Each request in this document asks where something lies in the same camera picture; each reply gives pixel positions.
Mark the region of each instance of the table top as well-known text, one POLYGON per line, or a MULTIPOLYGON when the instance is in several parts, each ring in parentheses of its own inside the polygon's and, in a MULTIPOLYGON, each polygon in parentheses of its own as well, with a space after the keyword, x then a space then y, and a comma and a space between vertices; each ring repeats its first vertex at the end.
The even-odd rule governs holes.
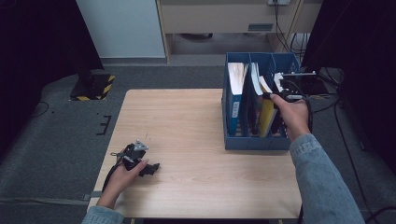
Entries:
POLYGON ((128 91, 94 190, 115 163, 110 153, 139 139, 148 163, 161 166, 121 194, 116 210, 125 217, 297 218, 302 202, 289 152, 225 150, 221 94, 128 91))

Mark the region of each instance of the sleeve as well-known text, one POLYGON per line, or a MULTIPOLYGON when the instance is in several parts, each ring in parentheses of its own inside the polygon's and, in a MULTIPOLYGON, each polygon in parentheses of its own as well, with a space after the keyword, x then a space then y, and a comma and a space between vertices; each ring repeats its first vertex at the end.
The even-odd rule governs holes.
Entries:
POLYGON ((313 134, 290 145, 305 223, 364 223, 346 183, 313 134))
POLYGON ((121 224, 123 216, 106 207, 93 206, 88 210, 87 215, 82 220, 82 224, 121 224))

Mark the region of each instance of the person's right hand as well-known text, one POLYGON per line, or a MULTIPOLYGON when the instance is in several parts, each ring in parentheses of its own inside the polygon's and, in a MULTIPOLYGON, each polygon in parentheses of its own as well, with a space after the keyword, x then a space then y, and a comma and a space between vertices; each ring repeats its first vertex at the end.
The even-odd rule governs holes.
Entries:
POLYGON ((281 116, 288 126, 286 132, 291 142, 300 135, 311 133, 308 128, 308 108, 304 100, 288 103, 276 94, 271 94, 271 100, 280 109, 281 116))
POLYGON ((108 180, 107 187, 102 192, 102 196, 99 198, 96 205, 113 209, 120 194, 132 184, 134 179, 147 164, 148 160, 143 160, 139 162, 134 169, 128 171, 122 161, 120 161, 120 164, 118 164, 117 169, 108 180))

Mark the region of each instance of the white wall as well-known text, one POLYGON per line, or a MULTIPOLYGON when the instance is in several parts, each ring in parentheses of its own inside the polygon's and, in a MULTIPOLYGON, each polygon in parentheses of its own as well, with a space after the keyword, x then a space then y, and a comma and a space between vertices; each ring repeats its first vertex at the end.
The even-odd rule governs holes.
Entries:
POLYGON ((155 0, 77 0, 101 58, 164 58, 155 0))

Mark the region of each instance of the person's left hand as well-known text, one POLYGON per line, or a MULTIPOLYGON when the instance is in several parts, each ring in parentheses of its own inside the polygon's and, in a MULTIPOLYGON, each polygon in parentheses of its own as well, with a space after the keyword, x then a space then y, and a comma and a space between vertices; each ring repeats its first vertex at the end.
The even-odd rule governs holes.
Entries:
POLYGON ((96 205, 113 209, 120 194, 133 183, 147 164, 148 160, 143 160, 134 169, 128 171, 121 163, 108 180, 106 189, 102 192, 102 196, 96 205))

